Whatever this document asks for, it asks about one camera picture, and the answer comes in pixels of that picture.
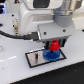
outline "red object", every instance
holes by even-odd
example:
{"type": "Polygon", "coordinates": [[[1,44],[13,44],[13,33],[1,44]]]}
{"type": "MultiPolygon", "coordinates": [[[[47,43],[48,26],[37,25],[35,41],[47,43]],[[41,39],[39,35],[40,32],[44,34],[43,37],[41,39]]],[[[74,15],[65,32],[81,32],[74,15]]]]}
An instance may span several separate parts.
{"type": "Polygon", "coordinates": [[[58,40],[53,40],[51,42],[51,45],[49,47],[49,50],[51,51],[57,51],[60,49],[60,44],[59,44],[59,41],[58,40]]]}

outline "cable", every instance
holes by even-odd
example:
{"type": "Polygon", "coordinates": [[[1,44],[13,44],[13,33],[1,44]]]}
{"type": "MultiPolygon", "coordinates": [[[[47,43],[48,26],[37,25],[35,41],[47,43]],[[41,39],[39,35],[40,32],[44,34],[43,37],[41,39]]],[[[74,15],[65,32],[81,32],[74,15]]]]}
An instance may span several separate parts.
{"type": "Polygon", "coordinates": [[[9,37],[9,38],[13,38],[13,39],[24,39],[23,36],[10,35],[10,34],[7,34],[3,31],[1,31],[1,30],[0,30],[0,34],[3,35],[3,36],[9,37]]]}
{"type": "Polygon", "coordinates": [[[37,32],[32,32],[28,35],[24,35],[24,36],[15,36],[15,35],[10,35],[8,33],[5,33],[3,31],[0,30],[0,34],[9,38],[13,38],[13,39],[24,39],[24,40],[32,40],[32,41],[37,41],[39,40],[39,36],[37,32]]]}

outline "table surface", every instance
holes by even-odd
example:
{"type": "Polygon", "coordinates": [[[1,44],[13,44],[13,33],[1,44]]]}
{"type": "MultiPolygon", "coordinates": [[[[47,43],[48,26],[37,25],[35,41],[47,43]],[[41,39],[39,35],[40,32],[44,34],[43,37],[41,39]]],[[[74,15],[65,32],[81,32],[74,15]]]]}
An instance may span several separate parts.
{"type": "MultiPolygon", "coordinates": [[[[3,14],[2,16],[0,15],[0,23],[3,23],[3,27],[0,27],[0,30],[14,34],[12,19],[18,18],[17,14],[14,14],[14,17],[11,14],[3,14]]],[[[25,53],[42,48],[42,43],[15,40],[0,35],[0,46],[3,48],[3,51],[0,52],[0,84],[13,83],[84,61],[84,33],[81,30],[76,31],[62,48],[67,57],[66,60],[36,68],[29,68],[25,53]]]]}

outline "metal plate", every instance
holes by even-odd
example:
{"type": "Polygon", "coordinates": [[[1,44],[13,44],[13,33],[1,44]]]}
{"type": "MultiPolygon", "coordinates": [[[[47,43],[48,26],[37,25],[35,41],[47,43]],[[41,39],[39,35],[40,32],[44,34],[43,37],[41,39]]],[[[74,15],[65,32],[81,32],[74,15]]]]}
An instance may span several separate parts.
{"type": "MultiPolygon", "coordinates": [[[[26,53],[26,58],[28,60],[28,64],[29,64],[30,68],[36,67],[36,66],[41,66],[41,65],[44,65],[47,63],[51,63],[51,61],[48,61],[43,57],[43,50],[26,53]]],[[[63,54],[63,52],[61,51],[60,58],[57,61],[64,60],[64,59],[66,59],[66,57],[63,54]]]]}

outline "blue object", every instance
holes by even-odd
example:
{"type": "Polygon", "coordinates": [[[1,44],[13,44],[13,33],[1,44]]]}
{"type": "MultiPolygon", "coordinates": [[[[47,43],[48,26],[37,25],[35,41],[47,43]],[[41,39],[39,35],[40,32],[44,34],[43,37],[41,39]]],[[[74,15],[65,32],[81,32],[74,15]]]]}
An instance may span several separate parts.
{"type": "Polygon", "coordinates": [[[48,61],[56,61],[60,58],[60,50],[57,51],[43,50],[43,57],[48,61]]]}

